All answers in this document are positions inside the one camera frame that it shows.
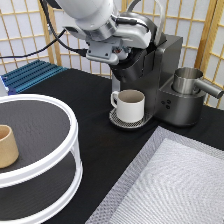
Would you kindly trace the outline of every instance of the drip tray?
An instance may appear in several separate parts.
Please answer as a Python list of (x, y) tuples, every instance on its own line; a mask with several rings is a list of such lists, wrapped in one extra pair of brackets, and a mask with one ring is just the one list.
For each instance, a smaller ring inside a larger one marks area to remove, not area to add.
[(136, 129), (144, 127), (151, 120), (152, 115), (146, 112), (142, 120), (135, 123), (125, 123), (117, 117), (116, 109), (113, 109), (110, 112), (109, 118), (111, 123), (114, 124), (116, 127), (127, 130), (127, 131), (132, 131), (132, 130), (134, 131)]

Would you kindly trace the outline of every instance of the metal pitcher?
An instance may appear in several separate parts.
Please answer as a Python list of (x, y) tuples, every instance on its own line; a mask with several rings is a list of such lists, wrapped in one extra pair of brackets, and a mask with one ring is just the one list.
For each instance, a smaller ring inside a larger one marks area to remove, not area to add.
[(175, 71), (173, 89), (181, 94), (194, 95), (200, 90), (220, 99), (224, 91), (206, 81), (203, 81), (203, 72), (195, 68), (179, 68)]

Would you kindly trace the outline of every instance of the wooden cup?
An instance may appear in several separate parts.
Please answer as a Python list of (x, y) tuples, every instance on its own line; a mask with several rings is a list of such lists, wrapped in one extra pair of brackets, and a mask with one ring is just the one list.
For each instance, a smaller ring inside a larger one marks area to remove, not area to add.
[(0, 125), (0, 168), (13, 164), (18, 156), (19, 151), (12, 129), (6, 125)]

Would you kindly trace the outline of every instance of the cup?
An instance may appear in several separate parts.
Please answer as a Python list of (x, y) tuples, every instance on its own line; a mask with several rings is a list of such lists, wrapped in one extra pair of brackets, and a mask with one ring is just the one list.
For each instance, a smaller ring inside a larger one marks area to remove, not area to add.
[(13, 164), (18, 156), (19, 151), (12, 129), (6, 125), (0, 125), (0, 168)]
[(145, 96), (137, 90), (113, 92), (111, 104), (116, 108), (117, 117), (125, 123), (135, 123), (144, 117)]

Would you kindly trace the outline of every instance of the table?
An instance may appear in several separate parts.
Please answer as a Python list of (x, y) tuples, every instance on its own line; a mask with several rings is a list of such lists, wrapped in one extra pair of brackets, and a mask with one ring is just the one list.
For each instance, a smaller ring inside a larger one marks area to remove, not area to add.
[(137, 132), (115, 128), (108, 119), (111, 86), (109, 79), (71, 69), (24, 92), (62, 100), (79, 123), (83, 179), (71, 202), (46, 224), (85, 223), (158, 126), (224, 150), (224, 111), (205, 106), (199, 123), (190, 128), (155, 119)]

